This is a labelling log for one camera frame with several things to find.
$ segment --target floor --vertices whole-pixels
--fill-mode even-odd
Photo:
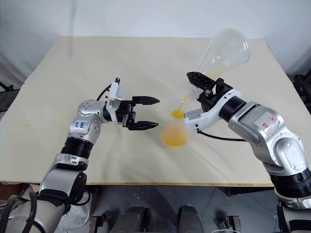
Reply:
[[[102,186],[94,216],[110,210],[119,216],[132,206],[144,206],[151,210],[151,229],[154,232],[177,232],[177,213],[184,204],[194,206],[201,216],[204,230],[210,233],[219,229],[214,220],[217,216],[240,216],[242,233],[278,232],[273,190],[240,194],[228,197],[223,188],[202,186]],[[88,223],[70,233],[87,233]],[[109,232],[109,224],[98,228],[98,233]]]

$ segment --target black cable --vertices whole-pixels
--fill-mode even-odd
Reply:
[[[5,233],[6,225],[8,223],[10,212],[15,202],[15,199],[18,199],[19,201],[22,201],[22,202],[28,201],[27,199],[21,198],[18,195],[12,195],[9,197],[8,201],[6,202],[5,208],[3,210],[2,217],[0,219],[0,233]]]
[[[26,225],[22,231],[22,233],[28,233],[31,229],[31,227],[33,226],[33,223],[35,221],[35,214],[37,212],[37,197],[35,195],[35,192],[33,190],[31,190],[29,192],[29,197],[30,197],[30,213],[29,213],[29,217],[26,220]]]
[[[89,200],[91,200],[91,193],[86,189],[87,193],[88,193],[88,198],[86,200],[86,202],[83,202],[83,203],[77,203],[77,204],[72,204],[72,205],[75,205],[75,206],[82,206],[82,205],[86,205],[88,204]]]
[[[206,136],[206,137],[211,137],[211,138],[215,138],[215,139],[219,139],[219,140],[224,140],[224,141],[246,142],[244,139],[217,137],[217,136],[210,135],[210,134],[208,134],[208,133],[204,133],[204,132],[202,132],[202,131],[197,131],[197,133],[202,134],[202,135],[204,135],[204,136]]]
[[[102,97],[102,95],[103,95],[110,87],[111,87],[111,84],[110,84],[108,87],[106,87],[106,88],[99,94],[99,96],[97,97],[97,101],[100,100],[100,98]]]

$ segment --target wall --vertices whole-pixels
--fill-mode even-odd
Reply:
[[[305,73],[310,8],[309,0],[0,0],[0,80],[21,85],[58,35],[212,37],[222,28],[264,37],[289,76]]]

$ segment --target table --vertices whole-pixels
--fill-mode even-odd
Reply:
[[[116,77],[122,97],[147,95],[160,103],[137,106],[137,120],[158,122],[147,131],[104,124],[86,171],[88,184],[272,186],[244,142],[196,133],[170,147],[160,132],[187,88],[206,38],[60,37],[22,86],[0,123],[0,180],[38,183],[66,140],[78,105],[95,99]],[[304,142],[311,162],[311,116],[263,39],[250,40],[248,64],[223,76],[245,101],[278,111]],[[189,108],[198,108],[192,103]],[[205,132],[238,137],[225,121]]]

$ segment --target robotic arm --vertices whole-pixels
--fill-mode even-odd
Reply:
[[[311,172],[300,138],[286,128],[279,113],[254,101],[246,103],[223,79],[214,81],[199,72],[187,76],[202,89],[198,99],[202,108],[185,113],[186,128],[200,132],[220,119],[228,122],[270,175],[280,202],[280,229],[311,231]]]
[[[77,204],[86,185],[88,158],[104,123],[115,122],[129,130],[147,130],[158,124],[149,121],[135,122],[136,104],[151,105],[159,100],[147,96],[135,96],[132,100],[122,100],[119,96],[120,79],[110,86],[106,103],[97,100],[82,102],[77,116],[72,121],[69,133],[60,154],[56,155],[45,175],[36,201],[35,218],[30,228],[31,233],[52,233],[61,216]],[[25,202],[12,211],[7,225],[0,227],[8,233],[24,232],[32,210],[31,202]]]

